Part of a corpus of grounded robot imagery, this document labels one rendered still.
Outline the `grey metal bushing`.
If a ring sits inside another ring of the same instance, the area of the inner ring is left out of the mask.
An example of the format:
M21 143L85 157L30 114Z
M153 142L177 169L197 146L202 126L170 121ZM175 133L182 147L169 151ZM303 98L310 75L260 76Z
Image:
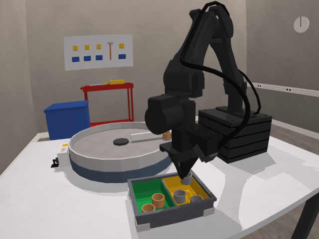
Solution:
M180 182L183 185L190 185L192 183L192 173L189 172L187 177L184 177L184 179L180 179Z
M203 198L200 195L193 195L190 198L190 203L195 202L195 201L199 201L199 200L203 200Z
M177 204L183 204L185 202L186 192L184 190L175 190L173 198Z

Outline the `dark grey divided bin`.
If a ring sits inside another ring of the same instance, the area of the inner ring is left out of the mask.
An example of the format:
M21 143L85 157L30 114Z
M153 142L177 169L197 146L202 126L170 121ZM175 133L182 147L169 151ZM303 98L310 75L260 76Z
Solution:
M192 173L192 177L194 178L194 180L198 183L198 185L203 189L203 191L208 195L209 198L183 204L183 205L178 205L178 206L176 205L173 197L171 196L167 186L165 185L163 181L163 178L179 176L178 172L149 176L149 177L142 177L142 178L127 179L137 224L142 225L142 224L150 223L150 229L162 227L162 226L171 225L171 224L202 217L203 210L213 208L214 202L217 201L217 198L206 187L206 185L199 179L199 177L192 171L192 169L190 170L190 172ZM157 180L157 179L162 180L175 206L139 213L132 183L151 181L151 180Z

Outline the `green bin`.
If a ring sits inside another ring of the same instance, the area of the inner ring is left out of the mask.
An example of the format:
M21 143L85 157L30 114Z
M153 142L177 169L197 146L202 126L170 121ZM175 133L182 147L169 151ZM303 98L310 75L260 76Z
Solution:
M164 206L156 210L175 206L161 179L132 183L132 187L139 213L142 212L143 205L152 204L152 195L155 193L164 195Z

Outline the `grey round turntable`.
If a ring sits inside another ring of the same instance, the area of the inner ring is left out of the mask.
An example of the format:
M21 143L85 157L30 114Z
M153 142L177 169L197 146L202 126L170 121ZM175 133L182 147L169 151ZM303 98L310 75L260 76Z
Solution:
M145 122L116 122L90 127L61 144L52 167L72 166L81 177L102 183L157 175L172 163L160 144L171 141L149 131ZM56 162L56 163L55 163Z

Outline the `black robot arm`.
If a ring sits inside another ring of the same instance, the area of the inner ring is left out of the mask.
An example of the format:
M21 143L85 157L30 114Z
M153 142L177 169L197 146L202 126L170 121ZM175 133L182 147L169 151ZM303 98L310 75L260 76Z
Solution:
M145 113L145 123L156 135L172 130L172 147L185 152L194 149L201 162L212 161L221 151L222 135L195 123L196 102L189 98L202 97L204 73L202 70L185 67L180 63L180 55L192 31L201 9L191 10L192 25L180 50L170 60L164 75L165 94L150 97ZM218 16L218 19L217 17ZM221 5L210 6L203 12L185 51L185 61L203 65L207 48L214 50L221 70L233 79L245 92L247 83L237 68L231 47L233 22ZM244 119L243 98L238 90L223 79L228 106L216 110ZM195 124L190 128L190 125ZM176 128L186 126L187 128Z

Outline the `bronze bushing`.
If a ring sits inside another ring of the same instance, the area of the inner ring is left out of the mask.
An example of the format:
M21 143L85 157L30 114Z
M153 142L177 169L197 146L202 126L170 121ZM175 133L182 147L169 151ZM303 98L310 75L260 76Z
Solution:
M142 212L154 211L156 210L153 204L145 204L142 206Z
M170 132L167 131L167 132L163 133L162 138L163 139L170 139Z
M155 208L162 208L164 206L164 195L160 193L153 194L152 204Z

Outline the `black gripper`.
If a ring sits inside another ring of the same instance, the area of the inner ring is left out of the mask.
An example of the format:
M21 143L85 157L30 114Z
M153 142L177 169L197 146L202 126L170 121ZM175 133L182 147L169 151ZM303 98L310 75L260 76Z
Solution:
M174 163L178 175L181 179L187 177L189 171L198 160L196 152L191 149L185 152L179 152L172 147L172 133L171 141L159 145L160 151L166 151L171 158L171 161Z

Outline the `yellow bin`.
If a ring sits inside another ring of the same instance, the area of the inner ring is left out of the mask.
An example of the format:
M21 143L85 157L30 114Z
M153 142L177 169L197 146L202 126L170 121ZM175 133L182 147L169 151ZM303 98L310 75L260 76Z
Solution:
M190 197L193 195L200 195L203 199L209 198L208 195L203 191L203 189L198 185L198 183L192 178L192 183L190 185L183 185L180 182L179 176L163 178L165 185L167 186L171 196L173 197L173 192L175 190L181 189L186 192L185 202L183 204L190 203ZM183 205L177 204L176 205Z

